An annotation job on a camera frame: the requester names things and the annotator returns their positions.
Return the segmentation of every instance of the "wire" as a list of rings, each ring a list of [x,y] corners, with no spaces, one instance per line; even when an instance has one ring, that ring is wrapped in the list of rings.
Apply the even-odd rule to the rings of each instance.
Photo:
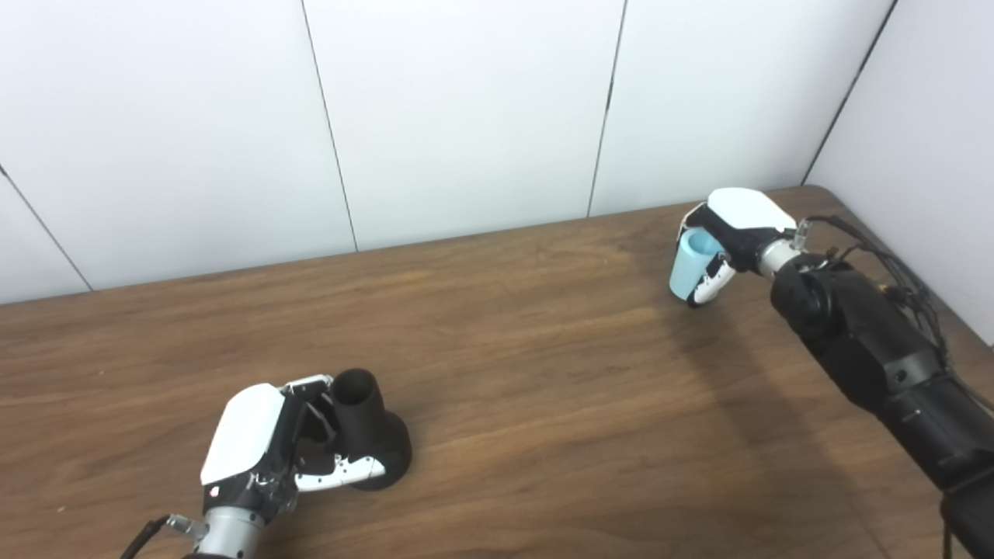
[[[169,520],[169,516],[163,516],[162,518],[150,520],[145,524],[145,527],[131,540],[131,545],[127,546],[124,553],[121,553],[121,559],[134,559],[134,556],[141,551],[142,547],[145,547],[148,540],[152,539],[152,536],[157,534],[162,529],[162,526],[166,525],[167,520]]]
[[[994,412],[994,402],[966,384],[966,381],[953,369],[949,346],[942,334],[938,313],[935,312],[935,307],[931,302],[931,291],[924,281],[916,276],[903,260],[878,247],[862,231],[839,216],[814,215],[808,217],[807,221],[827,223],[857,241],[855,245],[843,251],[838,258],[832,257],[833,264],[844,262],[854,251],[863,251],[877,257],[884,269],[897,282],[897,286],[885,288],[885,295],[899,308],[906,309],[911,314],[918,330],[935,345],[942,362],[942,368],[952,377],[953,382],[959,385],[977,404]]]

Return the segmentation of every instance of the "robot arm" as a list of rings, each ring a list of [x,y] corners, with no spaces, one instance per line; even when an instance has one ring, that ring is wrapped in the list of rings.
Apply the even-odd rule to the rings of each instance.
[[[687,216],[681,234],[694,226],[719,241],[736,271],[772,281],[773,307],[818,364],[942,491],[950,531],[974,557],[994,557],[994,420],[935,344],[866,276],[806,253],[806,223],[793,225],[762,193],[717,190]]]
[[[305,452],[308,445],[315,449]],[[162,525],[194,540],[185,559],[251,559],[262,529],[293,510],[299,492],[382,489],[411,458],[407,427],[384,409],[369,371],[250,386],[225,407],[201,469],[204,520],[172,514],[149,522],[122,559]]]

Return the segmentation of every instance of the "white wall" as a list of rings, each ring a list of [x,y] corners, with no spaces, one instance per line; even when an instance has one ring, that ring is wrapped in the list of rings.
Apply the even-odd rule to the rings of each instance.
[[[354,250],[303,12],[5,0],[0,164],[95,288]]]
[[[994,343],[994,3],[901,0],[808,182]]]
[[[799,184],[891,0],[629,0],[591,212]]]
[[[0,303],[80,291],[86,284],[0,175]]]
[[[586,215],[622,0],[305,0],[359,248]]]
[[[629,0],[593,212],[799,181],[888,2]],[[0,164],[95,288],[581,218],[624,6],[5,0]]]

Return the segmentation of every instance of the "wood grain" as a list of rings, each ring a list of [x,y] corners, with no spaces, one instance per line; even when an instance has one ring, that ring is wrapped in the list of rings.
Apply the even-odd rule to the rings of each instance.
[[[846,214],[815,187],[772,197]],[[768,283],[695,311],[668,292],[688,207],[0,306],[5,556],[115,557],[147,519],[197,514],[232,395],[353,366],[414,464],[304,495],[263,559],[937,556],[938,495]],[[994,355],[944,325],[994,391]],[[143,557],[187,550],[160,535]]]

